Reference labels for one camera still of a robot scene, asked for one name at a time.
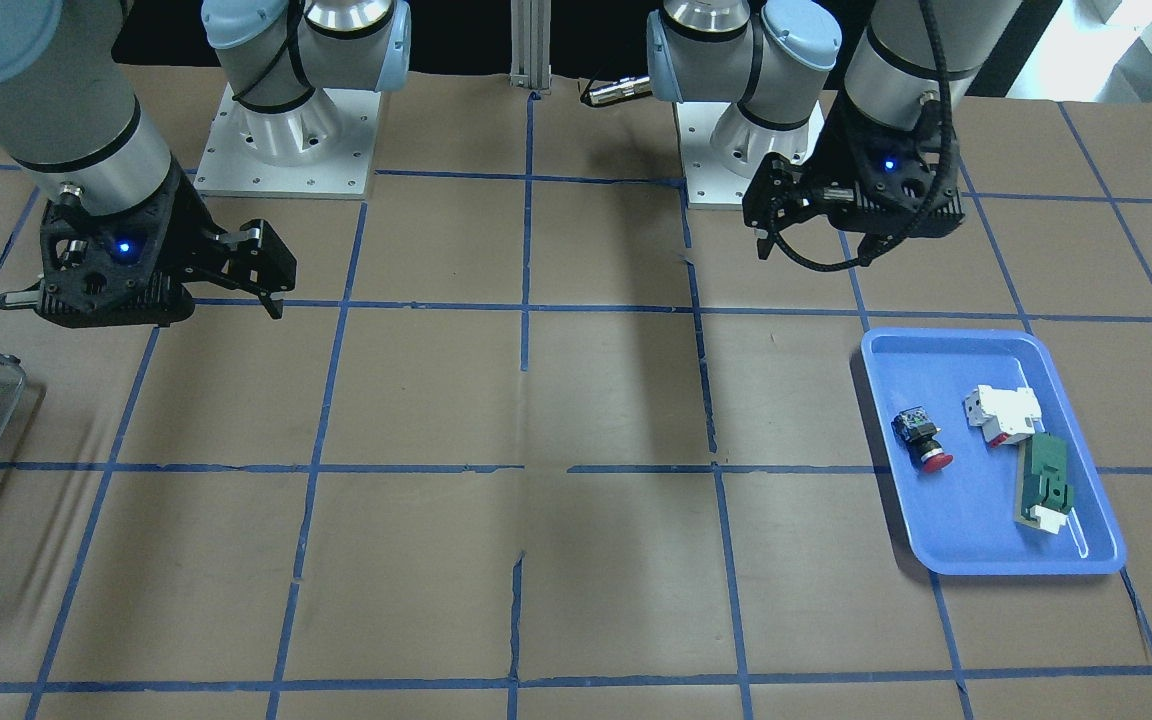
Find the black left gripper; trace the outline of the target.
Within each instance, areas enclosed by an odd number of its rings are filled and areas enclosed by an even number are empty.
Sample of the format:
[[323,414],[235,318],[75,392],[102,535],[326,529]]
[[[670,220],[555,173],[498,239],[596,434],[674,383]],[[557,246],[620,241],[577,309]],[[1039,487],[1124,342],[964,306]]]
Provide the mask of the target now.
[[814,152],[795,167],[770,152],[742,197],[756,232],[756,258],[770,259],[774,232],[826,217],[840,232],[941,238],[964,222],[957,190],[957,137],[940,136],[945,109],[914,103],[914,128],[882,126],[838,94]]

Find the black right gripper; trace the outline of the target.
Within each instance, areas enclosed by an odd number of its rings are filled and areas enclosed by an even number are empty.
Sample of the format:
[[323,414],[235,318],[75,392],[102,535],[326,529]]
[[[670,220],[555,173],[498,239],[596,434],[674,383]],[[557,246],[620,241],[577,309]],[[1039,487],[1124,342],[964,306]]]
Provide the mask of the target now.
[[88,191],[65,181],[41,220],[44,273],[36,313],[65,328],[170,325],[194,314],[189,282],[251,293],[271,319],[296,287],[296,256],[264,219],[215,223],[179,164],[134,209],[96,217]]

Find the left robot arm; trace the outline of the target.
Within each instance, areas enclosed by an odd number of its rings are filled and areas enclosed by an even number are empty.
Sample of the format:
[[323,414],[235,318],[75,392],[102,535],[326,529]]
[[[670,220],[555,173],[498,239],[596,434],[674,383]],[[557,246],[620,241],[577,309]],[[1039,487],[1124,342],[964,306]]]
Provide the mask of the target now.
[[844,50],[814,1],[664,1],[646,20],[658,99],[722,103],[718,146],[749,179],[756,255],[820,273],[867,266],[964,222],[956,105],[1018,1],[878,1],[813,147],[801,149]]

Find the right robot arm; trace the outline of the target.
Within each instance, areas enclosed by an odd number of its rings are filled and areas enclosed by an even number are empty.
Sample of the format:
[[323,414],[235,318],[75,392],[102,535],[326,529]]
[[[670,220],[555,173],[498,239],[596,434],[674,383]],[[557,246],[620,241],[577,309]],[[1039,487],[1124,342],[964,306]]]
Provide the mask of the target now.
[[[282,318],[297,262],[270,222],[228,232],[202,200],[113,59],[129,1],[0,1],[0,149],[44,196],[41,274],[0,293],[65,328],[183,323],[189,285]],[[407,1],[206,1],[206,40],[230,88],[230,128],[255,184],[355,160],[338,94],[404,86]]]

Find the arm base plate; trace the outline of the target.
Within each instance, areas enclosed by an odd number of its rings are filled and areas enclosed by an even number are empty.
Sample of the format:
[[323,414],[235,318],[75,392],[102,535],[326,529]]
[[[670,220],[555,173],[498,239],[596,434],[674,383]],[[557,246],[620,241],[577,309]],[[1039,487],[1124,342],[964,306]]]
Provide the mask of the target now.
[[804,126],[771,131],[751,124],[728,103],[677,103],[679,150],[690,209],[738,210],[764,156],[776,152],[799,167],[814,152],[835,92],[824,91]]
[[364,200],[385,94],[320,88],[305,105],[266,114],[225,91],[195,187],[214,197]]

